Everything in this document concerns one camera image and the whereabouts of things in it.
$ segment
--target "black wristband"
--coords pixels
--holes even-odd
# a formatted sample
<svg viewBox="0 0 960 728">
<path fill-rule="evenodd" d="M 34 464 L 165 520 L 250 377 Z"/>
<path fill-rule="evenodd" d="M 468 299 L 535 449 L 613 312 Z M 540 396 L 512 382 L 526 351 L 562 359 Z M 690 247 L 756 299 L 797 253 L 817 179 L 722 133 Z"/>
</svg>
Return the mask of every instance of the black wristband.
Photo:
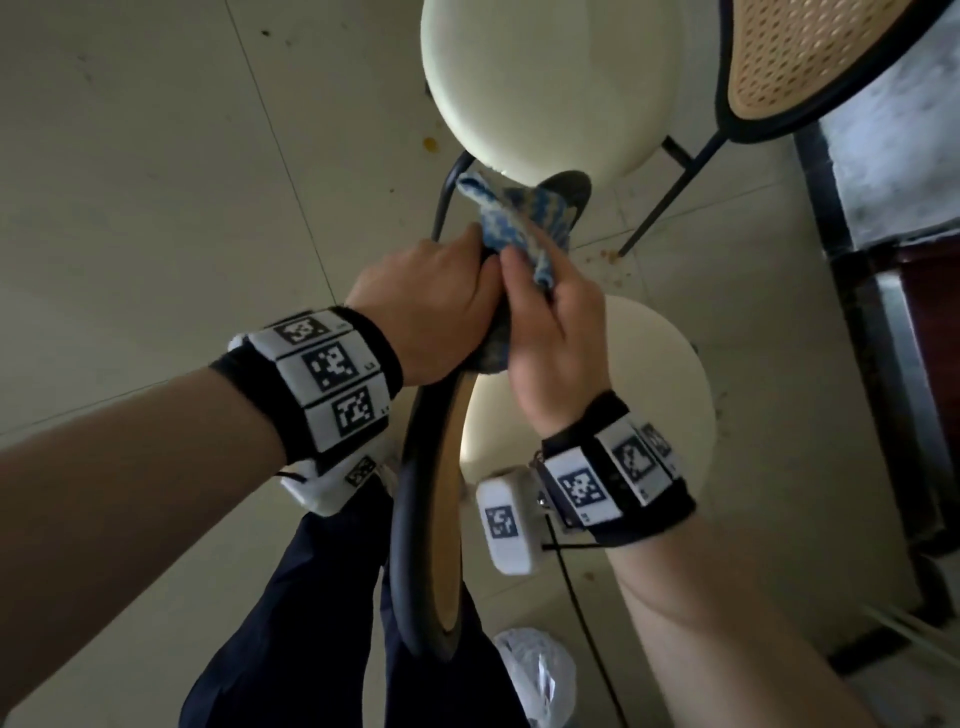
<svg viewBox="0 0 960 728">
<path fill-rule="evenodd" d="M 621 423 L 629 414 L 630 409 L 623 400 L 612 391 L 604 392 L 590 404 L 578 422 L 543 441 L 544 460 L 561 456 L 571 461 L 579 460 L 584 466 L 579 471 L 585 471 L 580 477 L 586 478 L 582 482 L 591 495 L 584 498 L 583 503 L 587 506 L 579 511 L 576 498 L 571 497 L 570 481 L 558 482 L 544 463 L 537 464 L 564 520 L 568 524 L 585 526 L 600 546 L 624 546 L 655 536 L 686 520 L 696 510 L 696 501 L 673 466 L 669 446 L 649 425 L 640 429 L 641 434 L 632 424 Z M 612 440 L 607 433 L 617 427 L 621 432 L 626 428 L 626 436 L 614 435 Z M 637 482 L 628 483 L 624 473 L 630 471 L 621 470 L 623 463 L 614 461 L 616 455 L 623 456 L 623 447 L 635 448 L 635 453 L 651 466 L 650 470 L 641 473 L 644 477 L 639 478 L 639 485 Z M 599 483 L 589 482 L 594 476 Z M 654 478 L 654 489 L 650 493 L 640 487 L 648 478 Z M 616 511 L 619 511 L 619 517 L 615 515 Z"/>
<path fill-rule="evenodd" d="M 297 322 L 306 323 L 309 325 L 307 328 L 312 327 L 313 330 L 294 345 L 290 332 L 284 331 L 281 334 L 279 331 L 282 325 L 295 326 Z M 335 328 L 328 327 L 331 322 Z M 274 341 L 265 343 L 264 335 L 274 337 Z M 347 308 L 331 309 L 317 314 L 303 312 L 276 322 L 257 334 L 251 334 L 251 337 L 260 342 L 259 346 L 250 338 L 244 337 L 238 346 L 233 346 L 210 367 L 226 377 L 270 420 L 283 444 L 288 465 L 312 458 L 317 461 L 318 472 L 324 473 L 387 428 L 385 415 L 389 410 L 390 400 L 403 385 L 403 373 L 390 343 L 366 316 Z M 353 337 L 352 344 L 349 342 L 350 337 Z M 320 391 L 311 381 L 311 375 L 303 369 L 305 361 L 297 363 L 296 366 L 301 367 L 304 372 L 300 377 L 301 384 L 306 382 L 307 387 L 312 387 L 321 395 L 323 392 L 331 393 L 326 400 L 307 401 L 312 398 L 304 398 L 302 386 L 301 388 L 294 386 L 294 389 L 291 389 L 292 380 L 288 367 L 290 357 L 305 358 L 305 354 L 308 355 L 311 351 L 319 349 L 328 349 L 331 344 L 339 349 L 341 355 L 348 357 L 346 360 L 341 357 L 341 361 L 346 361 L 353 368 L 353 372 L 340 380 L 334 380 L 332 384 L 324 379 L 323 384 L 331 388 Z M 281 351 L 278 358 L 276 351 L 271 351 L 271 347 L 281 350 L 288 348 L 291 351 Z M 354 351 L 352 361 L 348 355 L 351 350 Z M 366 366 L 359 366 L 359 368 L 353 366 L 359 364 L 358 359 L 355 358 L 358 351 L 361 352 L 361 360 L 366 361 Z M 281 373 L 281 369 L 284 369 L 286 378 Z M 325 370 L 319 371 L 323 373 L 313 375 L 313 378 L 328 376 Z M 296 378 L 293 381 L 295 385 L 298 383 Z M 347 398 L 351 397 L 351 387 L 353 390 L 364 390 L 360 393 L 363 395 L 363 401 L 357 400 L 357 403 L 366 409 L 364 413 L 366 417 L 356 417 L 355 420 L 359 422 L 349 423 L 344 427 L 338 426 L 339 432 L 335 429 L 333 436 L 325 438 L 326 444 L 323 444 L 324 437 L 317 439 L 317 423 L 311 426 L 310 418 L 315 417 L 314 413 L 324 410 L 328 420 L 333 417 L 334 414 L 328 408 L 342 401 L 345 398 L 344 395 Z M 347 407 L 352 409 L 354 404 L 355 402 L 348 403 L 345 409 Z"/>
</svg>

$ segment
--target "qr code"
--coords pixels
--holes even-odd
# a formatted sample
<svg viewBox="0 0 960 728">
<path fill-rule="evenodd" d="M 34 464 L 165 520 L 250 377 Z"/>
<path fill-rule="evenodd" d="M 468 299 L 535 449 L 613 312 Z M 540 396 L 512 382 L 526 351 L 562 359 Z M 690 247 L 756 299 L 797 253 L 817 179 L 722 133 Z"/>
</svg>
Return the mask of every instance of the qr code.
<svg viewBox="0 0 960 728">
<path fill-rule="evenodd" d="M 330 333 L 330 329 L 325 327 L 312 316 L 304 316 L 301 319 L 280 324 L 274 327 L 274 331 L 279 334 L 287 344 L 302 344 L 304 341 L 315 339 Z"/>
<path fill-rule="evenodd" d="M 361 387 L 355 392 L 340 397 L 333 402 L 333 415 L 337 421 L 337 429 L 341 437 L 353 434 L 361 427 L 368 425 L 375 419 L 370 391 Z"/>
<path fill-rule="evenodd" d="M 373 462 L 373 458 L 371 458 L 369 455 L 364 455 L 362 458 L 360 458 L 360 462 L 354 465 L 350 469 L 350 472 L 347 473 L 346 481 L 354 488 L 359 488 L 375 470 L 376 463 Z"/>
<path fill-rule="evenodd" d="M 310 370 L 321 393 L 349 382 L 359 374 L 347 352 L 337 342 L 307 352 L 301 359 Z"/>
<path fill-rule="evenodd" d="M 640 482 L 645 475 L 652 471 L 657 463 L 650 457 L 650 451 L 634 436 L 624 440 L 612 449 L 613 457 L 623 468 L 634 483 Z"/>
<path fill-rule="evenodd" d="M 560 475 L 557 478 L 560 487 L 570 498 L 570 502 L 577 508 L 583 508 L 592 503 L 601 503 L 607 499 L 600 484 L 596 481 L 593 473 L 587 468 L 566 475 Z"/>
<path fill-rule="evenodd" d="M 653 425 L 649 423 L 644 425 L 640 428 L 640 432 L 643 433 L 643 437 L 646 438 L 647 442 L 657 451 L 660 457 L 666 457 L 673 452 L 673 449 L 670 448 L 670 443 L 666 441 L 663 435 L 657 432 L 657 429 Z"/>
<path fill-rule="evenodd" d="M 514 536 L 519 536 L 519 531 L 516 530 L 514 509 L 511 506 L 498 505 L 496 508 L 485 508 L 484 515 L 487 517 L 491 538 L 511 539 Z"/>
</svg>

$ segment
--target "dark blue trousers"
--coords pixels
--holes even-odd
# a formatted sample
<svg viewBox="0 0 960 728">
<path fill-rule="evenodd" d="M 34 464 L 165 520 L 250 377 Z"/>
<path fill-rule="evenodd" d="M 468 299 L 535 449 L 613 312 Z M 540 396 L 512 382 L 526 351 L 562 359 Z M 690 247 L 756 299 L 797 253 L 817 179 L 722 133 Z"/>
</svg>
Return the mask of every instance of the dark blue trousers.
<svg viewBox="0 0 960 728">
<path fill-rule="evenodd" d="M 187 695 L 180 728 L 361 726 L 381 568 L 387 728 L 527 726 L 466 589 L 449 663 L 404 646 L 387 574 L 392 510 L 374 477 L 336 516 L 303 517 L 263 596 Z"/>
</svg>

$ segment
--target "hand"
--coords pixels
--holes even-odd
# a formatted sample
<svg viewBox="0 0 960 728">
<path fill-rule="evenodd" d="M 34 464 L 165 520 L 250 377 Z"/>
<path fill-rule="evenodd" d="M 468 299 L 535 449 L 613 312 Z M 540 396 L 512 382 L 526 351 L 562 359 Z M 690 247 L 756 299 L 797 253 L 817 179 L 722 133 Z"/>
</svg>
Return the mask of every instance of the hand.
<svg viewBox="0 0 960 728">
<path fill-rule="evenodd" d="M 511 314 L 507 372 L 520 409 L 545 439 L 577 422 L 611 388 L 606 300 L 546 233 L 530 229 L 550 255 L 556 285 L 548 303 L 526 256 L 514 246 L 500 253 Z"/>
<path fill-rule="evenodd" d="M 406 386 L 431 384 L 467 358 L 503 295 L 500 261 L 480 264 L 480 226 L 440 245 L 421 240 L 367 268 L 347 306 L 373 321 L 394 348 Z"/>
</svg>

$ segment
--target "person's left hand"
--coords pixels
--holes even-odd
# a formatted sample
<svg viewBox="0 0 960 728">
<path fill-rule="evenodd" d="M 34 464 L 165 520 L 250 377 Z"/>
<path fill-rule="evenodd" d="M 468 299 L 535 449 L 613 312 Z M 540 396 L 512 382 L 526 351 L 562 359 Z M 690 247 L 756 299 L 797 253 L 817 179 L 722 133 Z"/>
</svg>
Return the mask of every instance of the person's left hand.
<svg viewBox="0 0 960 728">
<path fill-rule="evenodd" d="M 480 226 L 451 243 L 421 240 L 360 274 L 347 306 L 394 348 L 405 386 L 439 381 L 479 346 L 503 294 L 500 260 L 480 264 Z"/>
</svg>

